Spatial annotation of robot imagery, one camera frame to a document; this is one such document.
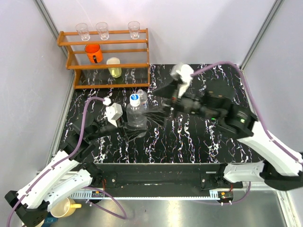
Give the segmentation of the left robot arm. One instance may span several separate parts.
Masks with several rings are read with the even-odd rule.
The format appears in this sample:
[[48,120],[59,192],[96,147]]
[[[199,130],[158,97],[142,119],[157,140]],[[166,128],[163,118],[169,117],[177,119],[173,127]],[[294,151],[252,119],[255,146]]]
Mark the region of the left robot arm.
[[[47,217],[60,201],[84,187],[100,187],[105,184],[104,172],[93,163],[84,163],[95,148],[92,141],[100,137],[118,134],[132,141],[146,133],[146,126],[130,126],[125,117],[113,122],[97,122],[82,118],[74,125],[75,134],[70,136],[52,161],[26,186],[18,191],[9,191],[6,201],[27,227],[36,227]],[[83,164],[70,179],[59,181],[73,168]]]

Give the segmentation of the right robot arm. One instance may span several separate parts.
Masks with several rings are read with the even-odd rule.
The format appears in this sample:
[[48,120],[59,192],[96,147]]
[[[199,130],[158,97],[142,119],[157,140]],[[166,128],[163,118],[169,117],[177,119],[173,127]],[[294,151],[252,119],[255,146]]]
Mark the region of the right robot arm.
[[303,186],[302,154],[285,152],[285,146],[266,139],[266,133],[257,116],[246,107],[232,103],[234,91],[220,81],[210,82],[202,96],[182,91],[179,81],[154,90],[153,94],[165,99],[159,108],[143,113],[160,126],[169,116],[178,113],[217,121],[218,130],[229,138],[246,144],[264,159],[257,163],[221,164],[215,175],[219,187],[237,182],[264,182],[280,191]]

